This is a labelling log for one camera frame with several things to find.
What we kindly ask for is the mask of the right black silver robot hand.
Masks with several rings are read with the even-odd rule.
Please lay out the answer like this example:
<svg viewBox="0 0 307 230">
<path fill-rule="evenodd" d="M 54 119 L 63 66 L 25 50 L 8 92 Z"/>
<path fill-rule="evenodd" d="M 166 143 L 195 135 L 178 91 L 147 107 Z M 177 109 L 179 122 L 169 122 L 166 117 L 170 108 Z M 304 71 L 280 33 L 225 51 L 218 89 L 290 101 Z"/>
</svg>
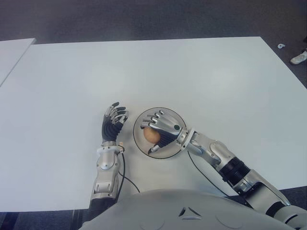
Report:
<svg viewBox="0 0 307 230">
<path fill-rule="evenodd" d="M 148 118 L 142 120 L 141 129 L 148 134 L 158 134 L 158 140 L 153 140 L 153 147 L 148 150 L 149 155 L 174 141 L 182 143 L 187 128 L 185 124 L 182 125 L 180 120 L 173 116 L 174 114 L 169 113 L 166 109 L 157 110 L 153 115 L 147 115 Z"/>
</svg>

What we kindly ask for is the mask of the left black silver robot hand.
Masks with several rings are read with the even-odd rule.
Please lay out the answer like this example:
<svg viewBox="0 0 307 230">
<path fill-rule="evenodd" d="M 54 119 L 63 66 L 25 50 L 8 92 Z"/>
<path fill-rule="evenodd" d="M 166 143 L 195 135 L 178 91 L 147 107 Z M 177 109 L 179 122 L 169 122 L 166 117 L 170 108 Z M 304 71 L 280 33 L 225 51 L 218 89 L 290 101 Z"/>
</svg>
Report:
<svg viewBox="0 0 307 230">
<path fill-rule="evenodd" d="M 111 104 L 103 116 L 101 128 L 102 141 L 116 142 L 117 136 L 122 130 L 128 117 L 129 112 L 126 110 L 126 107 L 120 107 L 119 102 Z"/>
</svg>

